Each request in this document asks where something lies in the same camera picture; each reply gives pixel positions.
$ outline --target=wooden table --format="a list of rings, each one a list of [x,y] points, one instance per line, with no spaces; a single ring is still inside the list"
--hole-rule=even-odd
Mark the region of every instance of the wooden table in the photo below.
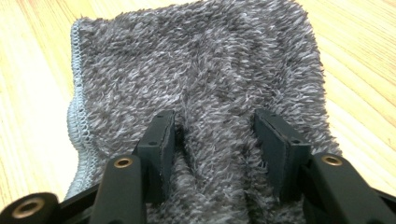
[[[185,2],[0,2],[0,209],[38,191],[62,200],[77,170],[66,130],[72,22]],[[396,1],[298,2],[321,51],[332,133],[372,187],[396,195]]]

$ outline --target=wooden surface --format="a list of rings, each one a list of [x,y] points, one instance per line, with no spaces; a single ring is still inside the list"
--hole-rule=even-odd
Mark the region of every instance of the wooden surface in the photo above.
[[[38,191],[62,200],[77,169],[66,131],[72,22],[183,2],[0,1],[0,209]],[[371,186],[396,195],[396,1],[298,2],[321,51],[332,133]]]

